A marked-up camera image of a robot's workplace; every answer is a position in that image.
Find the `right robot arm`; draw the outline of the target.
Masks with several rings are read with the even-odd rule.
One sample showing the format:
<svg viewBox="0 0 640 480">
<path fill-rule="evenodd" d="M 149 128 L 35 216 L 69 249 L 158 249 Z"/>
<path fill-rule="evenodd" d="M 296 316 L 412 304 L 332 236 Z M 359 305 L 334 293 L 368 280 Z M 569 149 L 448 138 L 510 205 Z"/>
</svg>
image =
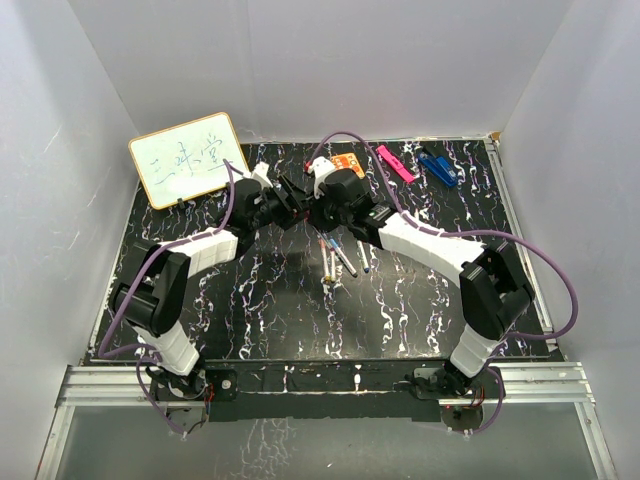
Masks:
<svg viewBox="0 0 640 480">
<path fill-rule="evenodd" d="M 481 370 L 509 328 L 535 298 L 518 252 L 509 243 L 449 237 L 407 219 L 373 199 L 368 183 L 324 157 L 306 166 L 313 177 L 309 221 L 321 232 L 338 227 L 378 249 L 404 255 L 453 282 L 466 325 L 444 370 L 447 388 L 466 397 L 482 382 Z"/>
</svg>

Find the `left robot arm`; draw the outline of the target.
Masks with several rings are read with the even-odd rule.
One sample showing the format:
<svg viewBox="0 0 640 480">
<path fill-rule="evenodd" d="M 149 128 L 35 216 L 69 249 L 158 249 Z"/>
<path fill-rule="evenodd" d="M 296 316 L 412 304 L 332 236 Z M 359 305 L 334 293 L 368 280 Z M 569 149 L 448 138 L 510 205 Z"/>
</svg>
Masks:
<svg viewBox="0 0 640 480">
<path fill-rule="evenodd" d="M 180 323 L 189 279 L 242 257 L 261 228 L 296 225 L 311 201 L 310 192 L 285 176 L 276 187 L 241 179 L 229 186 L 229 204 L 218 225 L 173 242 L 142 239 L 133 244 L 111 294 L 111 308 L 151 348 L 159 367 L 173 375 L 171 385 L 182 397 L 197 398 L 207 383 L 204 371 L 195 367 L 199 352 Z"/>
</svg>

